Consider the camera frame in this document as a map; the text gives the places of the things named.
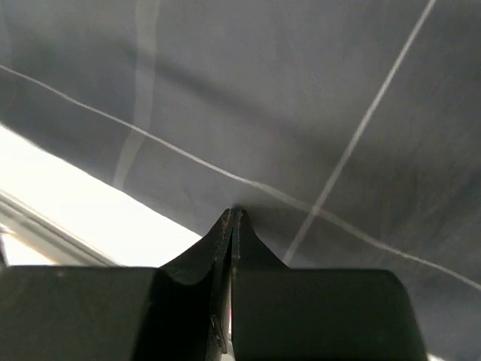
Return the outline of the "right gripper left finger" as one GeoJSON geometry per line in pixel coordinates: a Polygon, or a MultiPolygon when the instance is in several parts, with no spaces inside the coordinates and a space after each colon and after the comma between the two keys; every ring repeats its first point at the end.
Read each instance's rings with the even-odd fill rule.
{"type": "Polygon", "coordinates": [[[234,210],[158,268],[1,270],[3,360],[219,360],[234,210]]]}

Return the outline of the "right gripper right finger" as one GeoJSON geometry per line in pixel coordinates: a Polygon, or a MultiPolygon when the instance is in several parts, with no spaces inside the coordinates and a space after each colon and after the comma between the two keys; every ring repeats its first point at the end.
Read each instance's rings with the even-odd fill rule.
{"type": "Polygon", "coordinates": [[[231,241],[235,359],[427,359],[410,298],[393,273],[290,268],[257,236],[244,210],[231,241]]]}

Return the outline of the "dark grey checked cloth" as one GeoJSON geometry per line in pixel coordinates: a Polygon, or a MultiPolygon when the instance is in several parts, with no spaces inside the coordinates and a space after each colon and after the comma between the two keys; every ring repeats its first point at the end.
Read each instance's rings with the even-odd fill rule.
{"type": "Polygon", "coordinates": [[[1,120],[191,230],[480,293],[478,1],[3,1],[1,120]]]}

